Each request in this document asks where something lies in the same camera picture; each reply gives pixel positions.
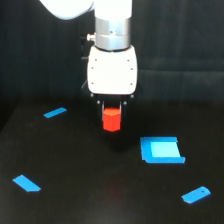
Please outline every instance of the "black surface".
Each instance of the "black surface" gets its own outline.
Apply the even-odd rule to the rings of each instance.
[[[51,119],[43,114],[64,106]],[[135,102],[107,133],[89,101],[20,105],[0,134],[0,223],[223,223],[224,107]],[[141,160],[140,137],[176,136],[184,165]],[[25,175],[42,189],[27,193]],[[200,186],[212,195],[189,205]]]

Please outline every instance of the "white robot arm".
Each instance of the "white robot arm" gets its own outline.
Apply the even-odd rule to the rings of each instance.
[[[56,17],[74,19],[95,10],[94,41],[87,68],[88,89],[96,96],[102,120],[108,96],[119,101],[120,112],[137,86],[137,58],[131,45],[132,0],[40,0]]]

